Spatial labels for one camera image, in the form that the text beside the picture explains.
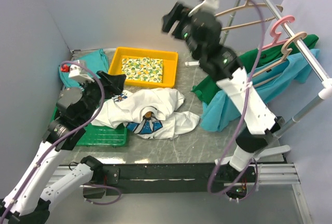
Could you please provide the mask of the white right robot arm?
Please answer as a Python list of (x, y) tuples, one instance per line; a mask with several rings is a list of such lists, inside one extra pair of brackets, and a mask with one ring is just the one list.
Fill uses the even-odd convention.
[(227, 169), (228, 178), (238, 182), (254, 154), (267, 147), (272, 134), (280, 129), (280, 120), (253, 87), (236, 53), (220, 44), (222, 25), (211, 10), (194, 11), (176, 2), (162, 22), (162, 31), (186, 43), (192, 58), (199, 61), (200, 68), (230, 98), (245, 121), (246, 127), (236, 135), (237, 147)]

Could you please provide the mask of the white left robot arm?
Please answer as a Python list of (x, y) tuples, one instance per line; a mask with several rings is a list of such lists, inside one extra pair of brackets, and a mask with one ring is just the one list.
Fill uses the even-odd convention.
[(98, 71), (99, 80), (87, 76), (79, 87), (65, 89), (56, 103), (59, 116), (48, 125), (38, 152), (28, 169), (4, 199), (1, 221), (9, 223), (45, 223), (52, 209), (82, 184), (105, 186), (103, 163), (92, 156), (84, 157), (62, 179), (47, 183), (85, 134), (101, 103), (120, 95), (125, 75), (109, 75)]

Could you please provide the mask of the white daisy print t-shirt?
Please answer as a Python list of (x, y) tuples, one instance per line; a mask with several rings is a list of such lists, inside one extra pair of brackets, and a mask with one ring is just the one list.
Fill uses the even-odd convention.
[(123, 125), (144, 139), (175, 139), (191, 132), (200, 117), (190, 111), (178, 112), (185, 97), (176, 89), (142, 89), (135, 93), (124, 90), (105, 101), (94, 126), (112, 129)]

